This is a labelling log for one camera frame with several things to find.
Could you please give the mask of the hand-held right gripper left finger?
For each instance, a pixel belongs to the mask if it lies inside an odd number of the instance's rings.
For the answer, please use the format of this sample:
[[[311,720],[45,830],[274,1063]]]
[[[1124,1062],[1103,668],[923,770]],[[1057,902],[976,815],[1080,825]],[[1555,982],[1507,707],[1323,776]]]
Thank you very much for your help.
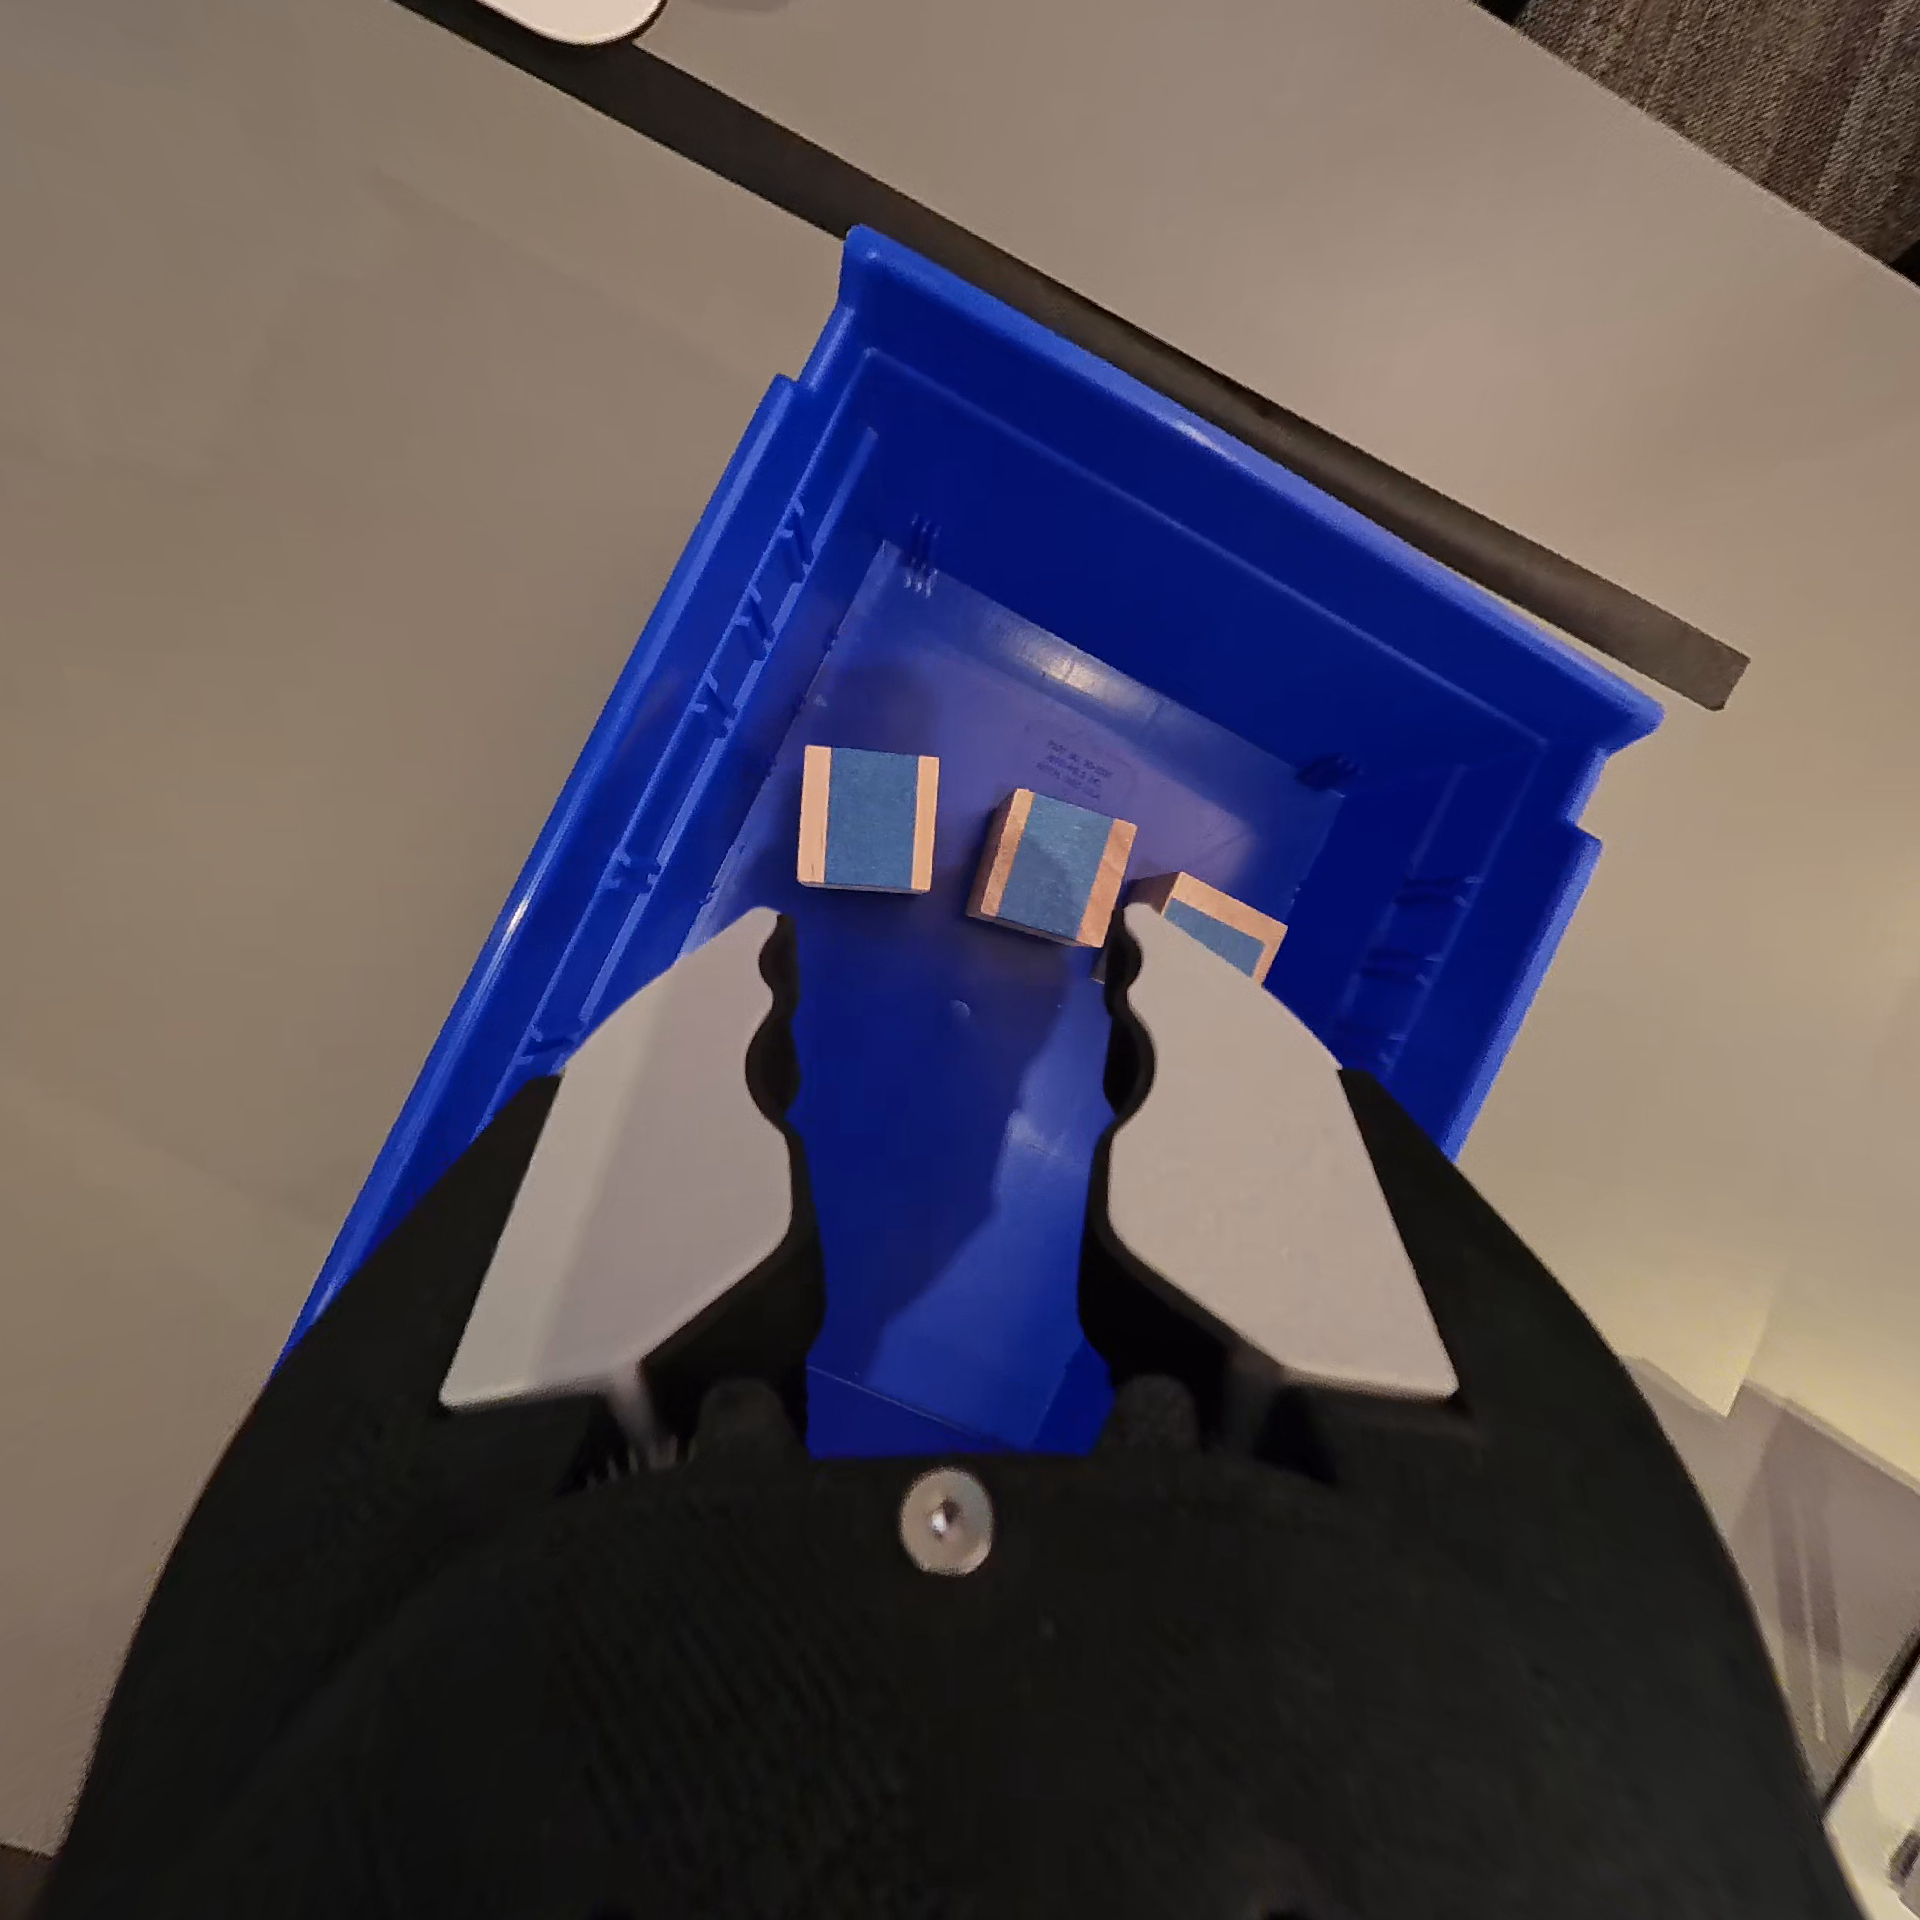
[[[717,1386],[797,1441],[826,1248],[794,1019],[801,934],[754,908],[569,1059],[444,1375],[451,1414],[602,1402],[636,1450],[690,1450]]]

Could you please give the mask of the blue plastic bin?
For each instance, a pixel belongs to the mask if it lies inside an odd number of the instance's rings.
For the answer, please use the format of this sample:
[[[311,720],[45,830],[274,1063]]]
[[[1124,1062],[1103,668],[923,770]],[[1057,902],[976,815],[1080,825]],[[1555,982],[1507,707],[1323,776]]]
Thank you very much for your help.
[[[873,230],[620,668],[292,1330],[530,1080],[751,908],[801,934],[820,1451],[1082,1450],[1097,956],[970,918],[1016,790],[1284,922],[1268,985],[1459,1153],[1600,844],[1628,679]],[[923,896],[797,883],[807,746],[941,764]]]

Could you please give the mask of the black rubber strip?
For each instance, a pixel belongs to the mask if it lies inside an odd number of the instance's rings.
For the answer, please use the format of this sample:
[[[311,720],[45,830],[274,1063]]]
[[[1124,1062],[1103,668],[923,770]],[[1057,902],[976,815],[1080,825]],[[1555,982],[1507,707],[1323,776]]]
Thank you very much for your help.
[[[488,6],[402,7],[805,227],[834,241],[858,227],[876,230],[1668,694],[1721,711],[1740,686],[1748,662],[1732,644],[1219,374],[828,147],[648,54],[640,38],[581,47],[543,38]]]

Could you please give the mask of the blue striped wooden cube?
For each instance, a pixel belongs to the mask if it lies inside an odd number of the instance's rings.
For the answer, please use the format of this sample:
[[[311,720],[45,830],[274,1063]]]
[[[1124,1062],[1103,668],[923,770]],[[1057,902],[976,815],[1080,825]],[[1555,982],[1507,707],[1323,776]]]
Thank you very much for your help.
[[[797,883],[820,892],[928,895],[940,776],[933,754],[807,746]]]
[[[1189,872],[1136,880],[1124,903],[1161,914],[1257,985],[1267,984],[1289,934],[1283,919]]]
[[[997,804],[970,890],[975,922],[1097,951],[1136,846],[1136,824],[1016,790]]]

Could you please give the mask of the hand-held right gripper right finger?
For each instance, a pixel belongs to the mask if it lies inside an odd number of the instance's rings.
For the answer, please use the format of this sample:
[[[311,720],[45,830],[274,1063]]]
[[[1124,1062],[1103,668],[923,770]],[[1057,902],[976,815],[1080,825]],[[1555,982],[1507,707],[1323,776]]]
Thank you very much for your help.
[[[1111,1383],[1177,1383],[1202,1441],[1249,1454],[1308,1387],[1448,1406],[1457,1367],[1333,1052],[1143,903],[1104,995],[1076,1310]]]

